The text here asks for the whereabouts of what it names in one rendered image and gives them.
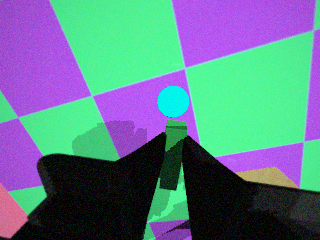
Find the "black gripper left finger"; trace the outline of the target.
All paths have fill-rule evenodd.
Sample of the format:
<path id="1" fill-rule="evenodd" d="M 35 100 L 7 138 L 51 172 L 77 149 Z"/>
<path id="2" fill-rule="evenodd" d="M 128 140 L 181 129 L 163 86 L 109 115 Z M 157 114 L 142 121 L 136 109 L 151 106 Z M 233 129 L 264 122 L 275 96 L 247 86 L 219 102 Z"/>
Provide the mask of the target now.
<path id="1" fill-rule="evenodd" d="M 162 168 L 165 132 L 117 161 L 53 153 L 41 157 L 37 171 L 51 192 L 117 203 L 123 240 L 142 240 Z"/>

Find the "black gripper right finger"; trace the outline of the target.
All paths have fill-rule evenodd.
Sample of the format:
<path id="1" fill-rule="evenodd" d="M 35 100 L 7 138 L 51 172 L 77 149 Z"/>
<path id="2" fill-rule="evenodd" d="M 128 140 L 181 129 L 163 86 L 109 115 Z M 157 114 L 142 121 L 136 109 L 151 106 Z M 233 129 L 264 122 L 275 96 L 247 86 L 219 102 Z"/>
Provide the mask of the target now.
<path id="1" fill-rule="evenodd" d="M 320 192 L 251 182 L 189 135 L 182 166 L 192 240 L 233 240 L 251 212 L 320 223 Z"/>

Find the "green rectangular post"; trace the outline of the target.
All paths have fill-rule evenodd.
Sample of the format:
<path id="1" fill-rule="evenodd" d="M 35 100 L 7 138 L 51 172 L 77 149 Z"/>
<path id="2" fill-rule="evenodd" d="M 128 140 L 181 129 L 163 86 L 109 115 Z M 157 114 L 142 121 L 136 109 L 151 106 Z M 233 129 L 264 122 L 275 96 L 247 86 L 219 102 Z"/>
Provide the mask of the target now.
<path id="1" fill-rule="evenodd" d="M 182 149 L 184 138 L 187 137 L 187 124 L 185 121 L 167 120 L 165 135 L 166 147 L 161 168 L 161 189 L 177 190 L 179 174 L 182 164 Z"/>

